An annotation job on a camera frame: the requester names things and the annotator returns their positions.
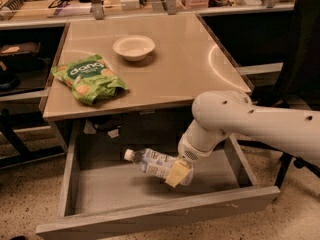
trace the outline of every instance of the green snack bag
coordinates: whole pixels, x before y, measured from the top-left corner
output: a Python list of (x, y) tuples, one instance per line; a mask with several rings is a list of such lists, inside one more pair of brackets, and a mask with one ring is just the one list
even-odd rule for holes
[(100, 55), (53, 67), (51, 72), (71, 88), (77, 100), (88, 105), (96, 99), (113, 98), (118, 88), (128, 90)]

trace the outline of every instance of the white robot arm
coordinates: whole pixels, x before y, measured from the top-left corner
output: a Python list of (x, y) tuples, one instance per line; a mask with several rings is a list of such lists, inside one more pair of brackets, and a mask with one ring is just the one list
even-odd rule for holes
[(259, 107), (245, 93), (213, 91), (195, 99), (192, 113), (178, 146), (179, 158), (188, 163), (200, 162), (239, 133), (320, 166), (320, 112)]

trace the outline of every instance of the bottle cap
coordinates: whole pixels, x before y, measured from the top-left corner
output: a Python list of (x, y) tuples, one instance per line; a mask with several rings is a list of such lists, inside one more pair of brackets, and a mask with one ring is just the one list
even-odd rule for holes
[(127, 161), (132, 161), (132, 156), (133, 156), (133, 150), (127, 149), (126, 153), (124, 154), (124, 159)]

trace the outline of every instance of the beige tabletop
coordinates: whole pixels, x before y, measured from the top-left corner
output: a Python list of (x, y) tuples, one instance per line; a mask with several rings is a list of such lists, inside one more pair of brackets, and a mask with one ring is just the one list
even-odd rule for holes
[[(119, 57), (113, 43), (129, 34), (152, 38), (155, 50), (140, 62)], [(93, 54), (100, 54), (130, 90), (87, 106), (55, 79), (43, 114), (46, 120), (189, 105), (210, 90), (250, 92), (194, 14), (71, 22), (59, 64)]]

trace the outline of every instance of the box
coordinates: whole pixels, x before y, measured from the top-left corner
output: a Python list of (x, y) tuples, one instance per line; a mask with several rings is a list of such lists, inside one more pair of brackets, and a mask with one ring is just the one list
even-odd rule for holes
[(187, 0), (181, 0), (181, 4), (187, 9), (208, 8), (208, 2), (204, 2), (204, 3), (192, 3), (191, 2), (190, 3)]
[(139, 0), (120, 0), (122, 10), (139, 9)]
[(208, 6), (209, 0), (185, 0), (188, 4), (206, 4)]

